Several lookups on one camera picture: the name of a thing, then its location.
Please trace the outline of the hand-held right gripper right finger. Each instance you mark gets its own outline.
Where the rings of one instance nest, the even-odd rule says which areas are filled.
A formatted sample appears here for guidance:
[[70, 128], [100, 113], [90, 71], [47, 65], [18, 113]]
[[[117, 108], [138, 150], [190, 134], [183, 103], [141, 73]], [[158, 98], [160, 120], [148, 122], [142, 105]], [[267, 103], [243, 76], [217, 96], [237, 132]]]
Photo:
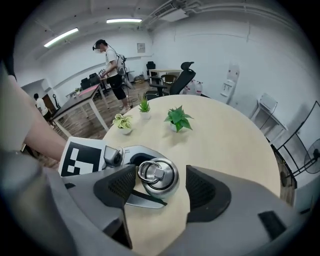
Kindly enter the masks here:
[[281, 251], [306, 220], [259, 183], [186, 166], [187, 251]]

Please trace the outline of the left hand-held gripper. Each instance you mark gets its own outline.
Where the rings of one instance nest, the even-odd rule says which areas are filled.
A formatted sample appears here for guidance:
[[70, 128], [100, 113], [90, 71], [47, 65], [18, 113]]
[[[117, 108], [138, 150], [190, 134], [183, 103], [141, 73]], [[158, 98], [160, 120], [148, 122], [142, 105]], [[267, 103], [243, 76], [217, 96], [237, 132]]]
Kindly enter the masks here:
[[[68, 177], [101, 171], [105, 165], [105, 149], [103, 140], [70, 136], [59, 162], [58, 173], [62, 177]], [[142, 145], [124, 148], [124, 163], [142, 163], [154, 158], [166, 156]], [[137, 190], [132, 191], [126, 204], [148, 209], [161, 209], [167, 205], [163, 200]]]

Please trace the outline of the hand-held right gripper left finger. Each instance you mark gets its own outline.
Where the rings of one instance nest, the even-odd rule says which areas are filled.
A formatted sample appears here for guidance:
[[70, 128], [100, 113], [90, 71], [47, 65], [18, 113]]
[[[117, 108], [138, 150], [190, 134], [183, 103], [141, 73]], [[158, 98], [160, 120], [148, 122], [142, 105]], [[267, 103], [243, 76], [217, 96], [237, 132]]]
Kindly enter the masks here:
[[59, 209], [132, 249], [124, 207], [136, 185], [134, 165], [66, 177], [48, 170], [46, 175]]

